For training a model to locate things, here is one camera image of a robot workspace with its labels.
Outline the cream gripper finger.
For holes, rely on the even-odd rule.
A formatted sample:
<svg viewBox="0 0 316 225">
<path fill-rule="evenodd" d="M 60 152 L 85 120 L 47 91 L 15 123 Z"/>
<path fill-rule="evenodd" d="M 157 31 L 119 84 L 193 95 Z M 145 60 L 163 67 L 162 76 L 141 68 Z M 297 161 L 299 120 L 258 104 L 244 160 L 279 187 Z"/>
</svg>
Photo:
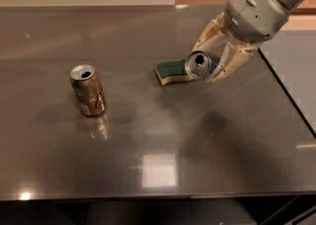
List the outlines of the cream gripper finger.
<svg viewBox="0 0 316 225">
<path fill-rule="evenodd" d="M 223 55 L 229 55 L 235 51 L 232 40 L 233 35 L 225 24 L 224 16 L 218 15 L 205 27 L 195 43 L 193 51 L 212 52 L 214 48 L 224 44 Z"/>
<path fill-rule="evenodd" d="M 215 56 L 212 50 L 223 43 L 225 43 L 223 52 L 220 56 Z M 211 63 L 206 81 L 215 83 L 229 77 L 242 67 L 258 47 L 247 42 L 233 44 L 228 36 L 214 36 L 206 41 L 206 49 Z"/>
</svg>

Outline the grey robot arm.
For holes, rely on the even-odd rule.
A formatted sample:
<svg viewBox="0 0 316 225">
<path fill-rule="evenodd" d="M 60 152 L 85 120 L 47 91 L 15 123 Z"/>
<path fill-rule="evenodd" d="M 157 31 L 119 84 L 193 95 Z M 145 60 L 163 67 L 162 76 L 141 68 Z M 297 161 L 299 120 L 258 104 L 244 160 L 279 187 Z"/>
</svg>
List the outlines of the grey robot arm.
<svg viewBox="0 0 316 225">
<path fill-rule="evenodd" d="M 272 39 L 304 0 L 227 0 L 200 35 L 185 68 L 193 79 L 222 80 Z"/>
</svg>

